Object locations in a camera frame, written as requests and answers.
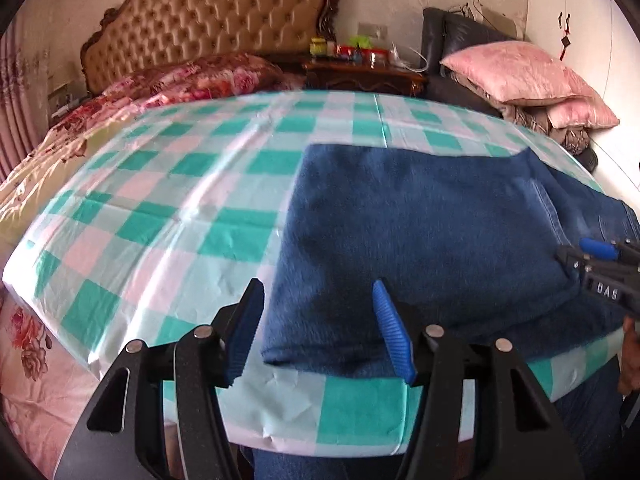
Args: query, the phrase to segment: wall switch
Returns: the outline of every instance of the wall switch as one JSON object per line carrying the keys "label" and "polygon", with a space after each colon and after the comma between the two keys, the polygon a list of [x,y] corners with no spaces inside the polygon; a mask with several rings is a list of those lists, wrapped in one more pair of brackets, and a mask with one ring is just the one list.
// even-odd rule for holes
{"label": "wall switch", "polygon": [[386,40],[386,25],[358,23],[358,36],[369,36],[376,40]]}

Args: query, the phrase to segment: metal screw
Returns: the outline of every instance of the metal screw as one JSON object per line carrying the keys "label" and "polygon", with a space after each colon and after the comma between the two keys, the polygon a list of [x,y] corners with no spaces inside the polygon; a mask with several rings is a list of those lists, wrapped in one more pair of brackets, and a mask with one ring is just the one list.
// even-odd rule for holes
{"label": "metal screw", "polygon": [[193,330],[193,335],[196,336],[196,339],[206,339],[211,334],[213,334],[211,325],[200,325]]}
{"label": "metal screw", "polygon": [[145,342],[142,339],[134,339],[133,341],[129,341],[125,349],[130,354],[137,354],[142,350],[142,347],[145,345]]}
{"label": "metal screw", "polygon": [[424,329],[424,333],[429,337],[437,339],[444,336],[444,329],[440,325],[429,325]]}
{"label": "metal screw", "polygon": [[500,352],[511,352],[511,350],[513,350],[513,344],[511,343],[511,341],[509,341],[508,339],[505,339],[505,338],[498,339],[495,342],[495,347]]}

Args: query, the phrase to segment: blue jeans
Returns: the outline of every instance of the blue jeans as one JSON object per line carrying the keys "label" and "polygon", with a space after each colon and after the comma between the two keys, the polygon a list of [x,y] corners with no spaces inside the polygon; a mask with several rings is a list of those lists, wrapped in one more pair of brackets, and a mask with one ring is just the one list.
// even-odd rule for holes
{"label": "blue jeans", "polygon": [[346,377],[394,376],[372,308],[386,278],[468,342],[510,339],[527,361],[622,325],[556,261],[561,244],[639,236],[623,202],[515,156],[434,156],[311,145],[287,211],[266,315],[265,362]]}
{"label": "blue jeans", "polygon": [[[619,376],[618,359],[613,358],[554,403],[588,479],[620,442]],[[394,480],[402,462],[402,456],[317,458],[250,448],[242,448],[242,453],[254,466],[255,480]]]}

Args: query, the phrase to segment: checkered bed sheet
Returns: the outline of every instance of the checkered bed sheet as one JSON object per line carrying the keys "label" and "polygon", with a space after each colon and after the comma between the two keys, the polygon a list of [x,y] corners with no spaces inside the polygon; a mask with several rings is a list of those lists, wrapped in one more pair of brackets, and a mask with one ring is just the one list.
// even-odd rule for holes
{"label": "checkered bed sheet", "polygon": [[[428,101],[282,92],[175,105],[146,112],[76,174],[30,227],[5,282],[77,359],[104,373],[130,339],[162,344],[209,323],[254,276],[269,295],[296,170],[317,142],[450,156],[531,147],[598,189],[552,140]],[[220,395],[232,440],[323,456],[403,450],[419,392],[394,379],[267,367],[261,330],[243,377]],[[616,332],[531,367],[557,399],[621,340]],[[171,411],[170,384],[165,398]]]}

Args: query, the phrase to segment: pink cushion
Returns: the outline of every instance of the pink cushion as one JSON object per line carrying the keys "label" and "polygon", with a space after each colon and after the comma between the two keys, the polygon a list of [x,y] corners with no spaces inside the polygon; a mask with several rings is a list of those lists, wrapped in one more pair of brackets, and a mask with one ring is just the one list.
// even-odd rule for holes
{"label": "pink cushion", "polygon": [[540,47],[524,41],[501,41],[460,50],[441,61],[500,102],[544,106],[593,89]]}
{"label": "pink cushion", "polygon": [[552,105],[547,109],[546,114],[554,128],[567,126],[613,128],[620,124],[620,119],[596,91],[593,91],[593,95],[588,99],[578,97]]}

